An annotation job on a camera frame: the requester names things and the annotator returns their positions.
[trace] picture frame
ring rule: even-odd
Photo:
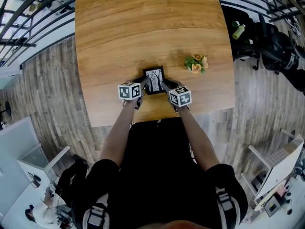
[[[162,81],[165,79],[163,66],[143,69],[143,75],[149,77],[149,83],[146,88],[147,95],[164,93]]]

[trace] black chair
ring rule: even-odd
[[[249,56],[257,59],[255,70],[258,70],[259,58],[262,58],[263,65],[267,70],[276,74],[282,73],[287,80],[305,95],[305,71],[298,69],[299,58],[305,59],[305,51],[298,46],[289,36],[279,32],[272,24],[265,23],[262,15],[259,15],[260,22],[253,23],[246,12],[236,8],[222,6],[225,21],[228,27],[233,59]],[[232,38],[236,28],[232,26],[233,21],[245,24],[244,33],[238,40]],[[245,41],[251,39],[253,44]]]

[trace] artificial flower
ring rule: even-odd
[[[203,67],[204,67],[205,69],[209,68],[209,64],[208,64],[208,62],[207,62],[207,58],[206,58],[206,57],[203,57],[203,59],[202,59],[202,64],[203,64]]]
[[[196,59],[197,61],[200,61],[202,59],[202,54],[194,54],[193,58]]]
[[[192,72],[194,74],[197,74],[201,70],[201,65],[200,64],[192,64]]]

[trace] metal railing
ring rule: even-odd
[[[266,4],[266,7],[258,4],[258,0],[239,0],[246,4],[250,4],[254,7],[248,7],[245,4],[241,5],[232,1],[220,0],[223,5],[236,6],[257,14],[261,14],[269,19],[269,22],[280,21],[283,19],[289,19],[295,15],[305,15],[303,5],[304,2],[301,0],[259,0]]]
[[[44,38],[48,34],[52,33],[53,31],[61,28],[62,26],[74,21],[74,18],[72,18],[69,20],[65,19],[65,20],[63,20],[63,22],[61,22],[62,19],[64,19],[68,15],[74,13],[74,8],[69,7],[69,10],[64,11],[62,13],[62,15],[53,19],[51,22],[47,23],[42,28],[40,28],[35,33],[33,33],[34,28],[41,25],[41,23],[43,21],[45,21],[47,18],[49,18],[51,15],[58,13],[59,11],[62,12],[62,9],[67,8],[67,6],[74,3],[75,0],[68,0],[67,2],[63,2],[62,5],[50,10],[49,13],[44,15],[41,19],[39,19],[34,24],[33,24],[33,19],[34,19],[35,15],[37,15],[39,12],[41,12],[44,8],[50,7],[55,0],[43,0],[42,2],[40,2],[37,9],[31,15],[26,15],[26,14],[24,14],[24,12],[30,5],[35,3],[35,1],[37,1],[37,0],[25,0],[21,4],[21,6],[18,7],[18,9],[16,11],[5,10],[7,1],[8,0],[4,0],[1,5],[1,8],[0,8],[0,24],[3,26],[2,30],[0,31],[0,46],[2,46],[2,48],[0,49],[0,55],[2,52],[4,54],[3,56],[0,57],[0,62],[5,60],[5,62],[1,65],[1,67],[10,66],[14,62],[14,60],[17,59],[26,50],[28,50],[31,47],[36,47],[36,43],[38,41],[40,41],[42,38]],[[4,13],[13,14],[6,23],[2,23]],[[17,24],[16,20],[20,16],[23,16],[25,18],[25,20],[23,23]],[[60,23],[58,26],[56,26],[56,27],[52,28],[51,30],[48,30],[44,34],[42,34],[44,30],[46,30],[47,28],[49,28],[51,25],[53,25],[54,23],[56,23],[58,21]],[[16,30],[12,33],[12,35],[8,39],[4,39],[3,36],[8,32],[8,30],[10,28],[16,28]],[[21,36],[16,36],[16,34],[20,30],[24,30],[25,32]]]

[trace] floor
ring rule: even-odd
[[[272,152],[287,142],[281,128],[295,129],[305,136],[304,95],[281,74],[275,75],[262,65],[254,71],[254,63],[252,59],[234,62],[235,108],[196,116],[219,159],[234,167],[249,199],[251,193],[240,173],[253,176],[262,166],[247,146],[252,144],[263,154]],[[12,108],[12,118],[4,114],[5,120],[11,124],[30,116],[48,159],[70,145],[70,154],[83,156],[91,164],[96,162],[111,127],[90,126],[74,37],[47,48],[28,60],[23,69],[21,77],[0,91],[0,103],[9,101]],[[71,159],[64,158],[57,172],[70,164]]]

